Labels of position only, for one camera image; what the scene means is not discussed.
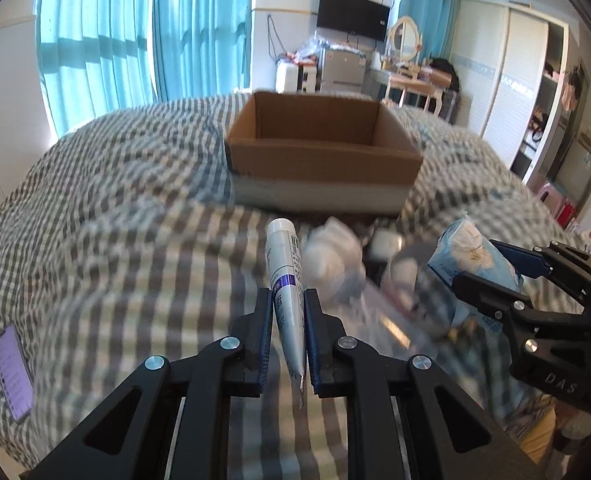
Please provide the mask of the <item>white earbuds case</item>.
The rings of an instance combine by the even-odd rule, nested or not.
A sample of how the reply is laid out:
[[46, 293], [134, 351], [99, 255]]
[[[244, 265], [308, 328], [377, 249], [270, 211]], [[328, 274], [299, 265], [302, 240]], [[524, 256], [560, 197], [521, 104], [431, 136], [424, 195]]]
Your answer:
[[365, 258], [369, 262], [388, 263], [404, 246], [401, 234], [377, 229], [366, 246]]

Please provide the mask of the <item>white suitcase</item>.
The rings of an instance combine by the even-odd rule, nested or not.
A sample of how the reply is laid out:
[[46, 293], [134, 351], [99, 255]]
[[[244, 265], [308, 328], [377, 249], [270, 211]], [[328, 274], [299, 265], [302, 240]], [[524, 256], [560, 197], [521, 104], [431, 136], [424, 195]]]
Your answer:
[[274, 88], [278, 93], [314, 93], [316, 84], [316, 64], [297, 64], [287, 60], [277, 63]]

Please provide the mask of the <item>oval vanity mirror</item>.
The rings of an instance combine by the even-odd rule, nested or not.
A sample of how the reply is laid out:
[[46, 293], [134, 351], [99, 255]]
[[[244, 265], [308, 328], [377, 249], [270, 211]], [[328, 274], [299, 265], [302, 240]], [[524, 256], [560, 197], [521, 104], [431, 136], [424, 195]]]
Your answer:
[[388, 30], [387, 52], [396, 63], [412, 63], [422, 50], [422, 35], [408, 15], [399, 18]]

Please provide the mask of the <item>blue tissue packet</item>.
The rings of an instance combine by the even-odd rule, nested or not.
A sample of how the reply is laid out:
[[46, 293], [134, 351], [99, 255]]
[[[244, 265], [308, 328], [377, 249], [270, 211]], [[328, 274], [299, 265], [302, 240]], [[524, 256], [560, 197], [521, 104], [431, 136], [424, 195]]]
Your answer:
[[478, 278], [521, 292], [523, 278], [501, 252], [478, 230], [468, 216], [453, 222], [437, 241], [428, 268], [439, 279], [439, 291], [445, 296], [437, 301], [434, 314], [448, 328], [458, 328], [466, 321], [478, 322], [487, 333], [501, 333], [501, 322], [479, 313], [457, 299], [451, 291], [454, 278], [469, 272]]

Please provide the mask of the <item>silver mini fridge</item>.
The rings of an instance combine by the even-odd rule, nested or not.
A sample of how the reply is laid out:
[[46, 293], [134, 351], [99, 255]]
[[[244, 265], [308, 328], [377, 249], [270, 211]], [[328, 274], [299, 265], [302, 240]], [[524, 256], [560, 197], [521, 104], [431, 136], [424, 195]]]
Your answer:
[[361, 92], [367, 56], [349, 48], [324, 48], [319, 65], [322, 92]]

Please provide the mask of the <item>turquoise curtain left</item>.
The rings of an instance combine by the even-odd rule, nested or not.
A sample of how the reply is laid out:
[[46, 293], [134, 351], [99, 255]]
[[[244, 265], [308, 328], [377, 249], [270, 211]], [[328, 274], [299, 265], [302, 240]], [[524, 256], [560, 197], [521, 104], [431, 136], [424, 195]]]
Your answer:
[[40, 84], [57, 136], [151, 104], [152, 0], [36, 0]]

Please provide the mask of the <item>white dressing table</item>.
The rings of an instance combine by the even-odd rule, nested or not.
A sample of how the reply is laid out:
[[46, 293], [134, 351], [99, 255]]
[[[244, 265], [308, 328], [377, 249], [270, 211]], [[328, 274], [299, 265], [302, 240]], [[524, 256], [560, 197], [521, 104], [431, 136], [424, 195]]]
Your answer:
[[453, 76], [443, 70], [437, 70], [430, 66], [411, 66], [409, 70], [402, 68], [400, 72], [393, 73], [389, 70], [372, 70], [373, 79], [385, 88], [384, 104], [393, 106], [391, 98], [393, 90], [401, 95], [397, 101], [398, 106], [403, 106], [407, 94], [414, 94], [418, 98], [425, 98], [422, 108], [434, 115], [440, 114], [443, 105], [444, 92], [451, 86]]

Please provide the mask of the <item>turquoise curtain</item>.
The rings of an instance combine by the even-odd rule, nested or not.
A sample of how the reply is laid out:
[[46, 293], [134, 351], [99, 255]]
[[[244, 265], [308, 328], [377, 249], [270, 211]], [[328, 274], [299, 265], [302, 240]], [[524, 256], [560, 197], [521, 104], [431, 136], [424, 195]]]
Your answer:
[[162, 101], [248, 87], [252, 0], [153, 0], [153, 73]]
[[418, 60], [447, 58], [454, 38], [460, 0], [401, 0], [399, 16], [409, 16], [422, 36]]
[[152, 0], [36, 0], [40, 84], [57, 136], [151, 104]]

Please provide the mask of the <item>purple screen smartphone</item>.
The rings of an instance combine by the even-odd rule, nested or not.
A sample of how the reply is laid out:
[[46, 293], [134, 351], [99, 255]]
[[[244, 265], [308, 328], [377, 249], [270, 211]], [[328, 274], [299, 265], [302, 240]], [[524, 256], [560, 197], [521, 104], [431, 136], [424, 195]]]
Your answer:
[[33, 407], [33, 383], [13, 324], [0, 333], [0, 382], [15, 422], [30, 414]]

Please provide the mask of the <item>white purple cream tube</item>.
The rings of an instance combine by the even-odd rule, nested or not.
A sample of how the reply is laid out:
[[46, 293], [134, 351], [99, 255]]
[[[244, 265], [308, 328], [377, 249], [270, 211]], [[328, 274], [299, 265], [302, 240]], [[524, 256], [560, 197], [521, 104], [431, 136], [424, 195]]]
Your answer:
[[268, 224], [265, 257], [286, 366], [297, 392], [297, 403], [303, 408], [306, 344], [302, 257], [297, 231], [290, 220], [277, 218]]

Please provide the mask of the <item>grey checkered bed quilt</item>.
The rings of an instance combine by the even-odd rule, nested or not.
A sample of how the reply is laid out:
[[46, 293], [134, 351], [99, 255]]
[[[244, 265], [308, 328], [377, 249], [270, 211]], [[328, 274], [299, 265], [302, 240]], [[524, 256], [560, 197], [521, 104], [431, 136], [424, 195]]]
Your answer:
[[[233, 94], [102, 116], [54, 144], [0, 206], [0, 333], [18, 331], [34, 387], [16, 422], [0, 379], [0, 446], [24, 468], [147, 356], [193, 356], [253, 310], [272, 214], [233, 205], [224, 152], [246, 102]], [[423, 164], [399, 218], [373, 228], [410, 245], [468, 214], [494, 240], [580, 245], [478, 136], [419, 108], [394, 112]], [[430, 270], [416, 292], [420, 321], [443, 332], [454, 296]], [[548, 441], [553, 398], [510, 376], [503, 335], [471, 318], [446, 330], [437, 363], [539, 462], [524, 439], [535, 426]], [[229, 478], [345, 478], [344, 402], [293, 406], [272, 341], [265, 393], [231, 403]]]

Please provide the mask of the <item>black wall television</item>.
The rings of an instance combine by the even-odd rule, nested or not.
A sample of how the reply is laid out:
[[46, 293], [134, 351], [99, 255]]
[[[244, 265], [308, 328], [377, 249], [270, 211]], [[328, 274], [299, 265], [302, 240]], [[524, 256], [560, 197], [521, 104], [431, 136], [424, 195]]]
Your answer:
[[319, 0], [316, 26], [383, 41], [389, 16], [388, 6], [371, 0]]

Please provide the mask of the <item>brown cardboard box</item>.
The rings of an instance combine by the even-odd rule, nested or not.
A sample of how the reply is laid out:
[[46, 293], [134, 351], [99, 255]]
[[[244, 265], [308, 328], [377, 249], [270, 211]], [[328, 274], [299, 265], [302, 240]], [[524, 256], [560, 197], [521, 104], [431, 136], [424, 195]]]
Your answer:
[[226, 138], [237, 203], [285, 214], [393, 217], [423, 157], [379, 102], [259, 91]]

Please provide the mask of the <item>turquoise curtain right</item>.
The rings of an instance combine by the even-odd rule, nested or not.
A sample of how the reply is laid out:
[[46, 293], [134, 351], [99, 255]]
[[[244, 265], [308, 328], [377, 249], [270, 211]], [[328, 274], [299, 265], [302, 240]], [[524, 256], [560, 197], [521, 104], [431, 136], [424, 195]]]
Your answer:
[[422, 36], [418, 60], [447, 58], [454, 38], [460, 0], [401, 0], [399, 16], [409, 16]]

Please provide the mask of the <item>clear plastic bag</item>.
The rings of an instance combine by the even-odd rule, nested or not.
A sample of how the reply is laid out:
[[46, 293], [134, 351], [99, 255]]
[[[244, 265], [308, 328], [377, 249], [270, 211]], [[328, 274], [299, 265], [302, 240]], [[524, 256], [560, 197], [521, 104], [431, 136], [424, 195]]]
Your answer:
[[420, 273], [428, 269], [435, 246], [421, 242], [403, 248], [378, 281], [366, 275], [366, 286], [349, 304], [321, 304], [339, 318], [347, 335], [370, 344], [384, 356], [408, 360], [415, 354], [435, 359], [449, 330], [420, 304]]

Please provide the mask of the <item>white sliding wardrobe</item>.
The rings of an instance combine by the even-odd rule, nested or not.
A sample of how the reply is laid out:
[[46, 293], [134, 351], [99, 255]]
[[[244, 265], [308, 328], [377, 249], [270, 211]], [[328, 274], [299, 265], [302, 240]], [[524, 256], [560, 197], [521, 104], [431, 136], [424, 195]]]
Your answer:
[[449, 61], [459, 77], [455, 124], [477, 134], [531, 186], [562, 113], [568, 23], [525, 6], [460, 0]]

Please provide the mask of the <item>pink plastic stool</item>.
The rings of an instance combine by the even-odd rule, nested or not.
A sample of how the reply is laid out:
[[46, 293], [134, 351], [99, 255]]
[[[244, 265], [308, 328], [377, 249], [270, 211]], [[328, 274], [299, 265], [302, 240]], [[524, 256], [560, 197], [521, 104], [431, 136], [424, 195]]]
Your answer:
[[549, 210], [551, 216], [562, 229], [565, 229], [575, 217], [576, 211], [573, 203], [565, 197], [550, 182], [546, 182], [536, 193], [537, 199]]

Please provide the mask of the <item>crumpled white tissue wad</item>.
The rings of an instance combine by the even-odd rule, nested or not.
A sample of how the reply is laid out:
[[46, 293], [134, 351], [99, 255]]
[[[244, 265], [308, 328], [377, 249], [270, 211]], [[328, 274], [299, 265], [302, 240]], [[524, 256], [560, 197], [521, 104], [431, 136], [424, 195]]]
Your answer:
[[366, 286], [363, 246], [346, 224], [330, 217], [313, 229], [302, 249], [303, 284], [322, 304], [349, 304]]

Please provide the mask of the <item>turquoise curtain middle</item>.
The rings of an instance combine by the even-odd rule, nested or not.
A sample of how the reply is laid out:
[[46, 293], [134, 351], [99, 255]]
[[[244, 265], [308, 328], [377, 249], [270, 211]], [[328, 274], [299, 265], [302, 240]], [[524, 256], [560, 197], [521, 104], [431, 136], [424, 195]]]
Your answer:
[[153, 73], [162, 101], [248, 87], [252, 0], [153, 0]]

